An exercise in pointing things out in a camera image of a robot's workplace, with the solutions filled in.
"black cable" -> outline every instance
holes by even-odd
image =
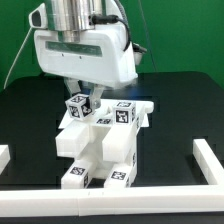
[[[117,7],[118,7],[119,10],[120,10],[120,13],[121,13],[121,15],[122,15],[123,20],[124,20],[124,21],[127,23],[127,25],[128,25],[128,18],[127,18],[127,15],[126,15],[126,13],[125,13],[125,10],[124,10],[123,5],[120,3],[119,0],[114,0],[114,1],[115,1],[115,3],[116,3]]]
[[[128,24],[123,19],[117,18],[117,21],[121,22],[124,25],[126,32],[127,32],[127,43],[124,48],[124,51],[126,51],[131,44],[131,32],[130,32]]]
[[[145,20],[145,15],[144,15],[144,11],[143,11],[143,8],[142,8],[141,0],[138,0],[138,4],[139,4],[139,9],[140,9],[140,12],[141,12],[142,20],[143,20],[143,25],[144,25],[145,34],[146,34],[146,41],[147,41],[147,44],[148,44],[148,48],[149,48],[149,53],[150,53],[150,56],[151,56],[152,64],[153,64],[153,67],[154,67],[154,71],[157,72],[155,59],[154,59],[154,56],[153,56],[153,53],[152,53],[152,47],[151,47],[149,30],[148,30],[147,23],[146,23],[146,20]]]

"white cube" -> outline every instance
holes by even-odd
[[[83,121],[86,117],[91,115],[92,109],[90,108],[88,100],[88,95],[80,93],[67,100],[65,103],[70,117]]]
[[[136,117],[136,103],[134,101],[118,101],[113,106],[114,124],[132,124]]]

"white block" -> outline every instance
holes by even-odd
[[[213,186],[127,188],[115,195],[115,214],[224,210],[224,189]]]
[[[0,174],[5,169],[10,160],[9,147],[7,145],[0,145]]]
[[[136,134],[136,120],[131,125],[114,125],[102,142],[103,160],[124,162],[133,145]]]
[[[86,189],[80,191],[78,198],[79,215],[113,215],[113,192],[105,192],[104,189]]]
[[[90,156],[76,160],[61,179],[62,189],[87,188],[93,178],[97,161]]]
[[[193,143],[193,154],[208,184],[223,185],[224,170],[217,157],[204,139],[196,139]]]
[[[115,164],[104,183],[104,188],[130,187],[130,174],[132,168],[132,166],[126,164]]]
[[[0,191],[0,217],[77,216],[78,192]]]
[[[74,120],[56,137],[57,155],[76,158],[88,142],[88,124]]]

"white block structure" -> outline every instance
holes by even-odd
[[[7,145],[0,145],[0,175],[10,161],[9,147]]]
[[[86,98],[77,94],[66,104],[85,105]],[[136,136],[142,125],[149,125],[147,113],[153,109],[152,102],[101,100],[101,107],[82,122],[68,109],[60,124],[64,130],[56,137],[57,155],[75,162],[62,178],[62,188],[86,188],[92,178],[105,179],[105,187],[129,187],[137,174]],[[117,181],[114,172],[125,173],[124,180]]]

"green screen background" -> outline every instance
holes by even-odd
[[[147,47],[138,0],[120,0],[124,5],[132,40]],[[28,15],[43,1],[0,1],[0,90],[7,72],[29,29]],[[224,1],[142,0],[150,42],[158,72],[200,71],[224,88]],[[153,72],[147,53],[137,71]],[[39,75],[30,37],[12,76]]]

